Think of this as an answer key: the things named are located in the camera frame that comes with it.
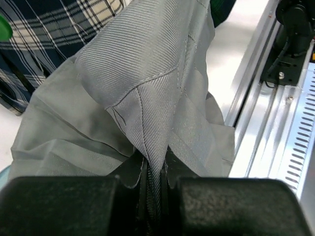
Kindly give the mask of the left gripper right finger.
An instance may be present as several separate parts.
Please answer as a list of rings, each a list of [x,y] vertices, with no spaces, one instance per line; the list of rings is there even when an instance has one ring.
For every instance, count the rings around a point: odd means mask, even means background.
[[[282,181],[199,177],[168,150],[161,171],[164,236],[309,236]]]

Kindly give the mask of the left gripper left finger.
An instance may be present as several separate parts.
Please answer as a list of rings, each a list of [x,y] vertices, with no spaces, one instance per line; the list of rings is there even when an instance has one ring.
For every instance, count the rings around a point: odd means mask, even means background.
[[[19,177],[0,193],[3,236],[142,236],[147,162],[105,177]]]

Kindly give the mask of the grey skirt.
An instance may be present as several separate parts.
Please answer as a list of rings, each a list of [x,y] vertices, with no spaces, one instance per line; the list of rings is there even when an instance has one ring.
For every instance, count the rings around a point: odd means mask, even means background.
[[[234,129],[208,92],[208,0],[135,0],[34,92],[9,178],[105,176],[140,151],[154,185],[168,148],[202,177],[226,177]]]

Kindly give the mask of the green hanger of pink skirt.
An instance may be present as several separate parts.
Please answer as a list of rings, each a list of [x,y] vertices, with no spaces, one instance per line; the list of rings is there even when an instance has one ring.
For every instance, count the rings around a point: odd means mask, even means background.
[[[0,41],[8,41],[12,35],[13,31],[10,24],[0,15]]]

